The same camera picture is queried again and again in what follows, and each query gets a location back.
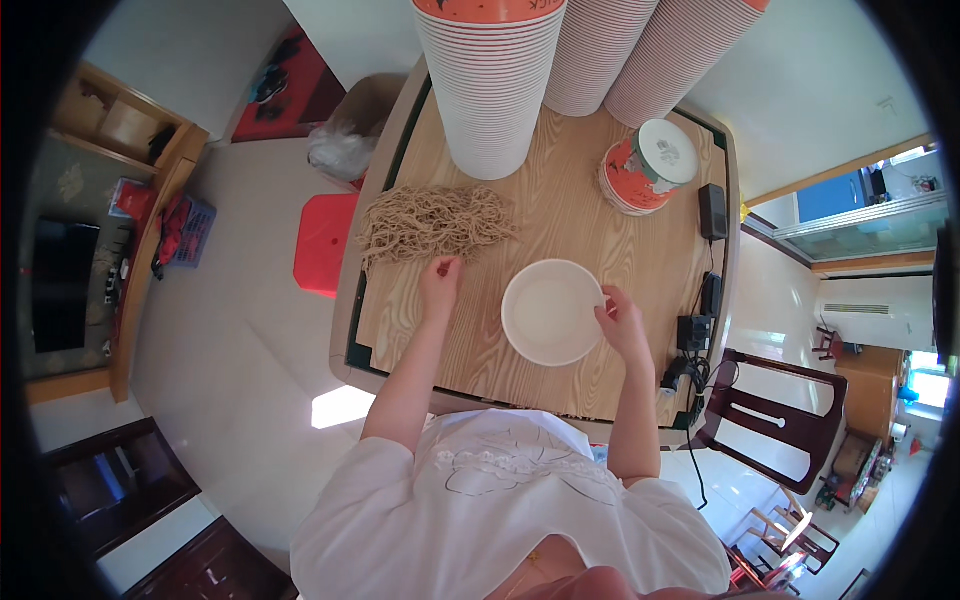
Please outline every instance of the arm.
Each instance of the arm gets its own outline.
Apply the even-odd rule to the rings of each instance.
[[[629,488],[640,479],[660,477],[657,387],[654,360],[643,328],[643,314],[617,287],[605,285],[607,306],[594,313],[604,337],[627,366],[613,421],[607,467]]]
[[[455,256],[440,256],[420,274],[420,324],[373,401],[361,440],[384,438],[405,445],[411,452],[417,451],[440,367],[446,328],[457,301],[461,265],[462,261]]]

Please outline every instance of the necklace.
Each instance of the necklace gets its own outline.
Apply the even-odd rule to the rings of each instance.
[[[507,596],[503,600],[510,600],[510,597],[514,595],[514,591],[516,591],[519,585],[523,583],[523,580],[527,578],[527,575],[530,574],[530,571],[533,569],[540,570],[540,568],[537,567],[537,561],[540,559],[540,554],[536,550],[528,554],[527,558],[523,559],[523,561],[526,562],[527,559],[530,559],[531,568],[527,569],[527,572],[523,574],[523,577],[520,577],[520,579],[517,580],[514,586],[510,588],[510,591],[507,592]]]

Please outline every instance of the white t-shirt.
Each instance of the white t-shirt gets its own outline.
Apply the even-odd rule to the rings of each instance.
[[[640,593],[727,590],[723,546],[677,484],[625,490],[589,454],[583,433],[540,411],[436,419],[416,461],[367,438],[295,534],[294,583],[306,600],[481,600],[557,534]]]

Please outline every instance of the air conditioner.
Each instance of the air conditioner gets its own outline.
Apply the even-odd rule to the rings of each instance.
[[[936,351],[931,276],[821,281],[817,316],[844,342]]]

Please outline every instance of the stack of paper bowls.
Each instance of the stack of paper bowls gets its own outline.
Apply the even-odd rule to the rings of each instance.
[[[603,104],[660,0],[569,0],[543,103],[584,117]]]
[[[604,106],[639,127],[663,118],[756,23],[770,0],[660,0]]]
[[[642,217],[663,208],[699,169],[700,158],[686,133],[669,121],[652,119],[607,150],[600,164],[600,190],[620,212]]]
[[[412,0],[450,156],[499,180],[530,150],[565,0]]]

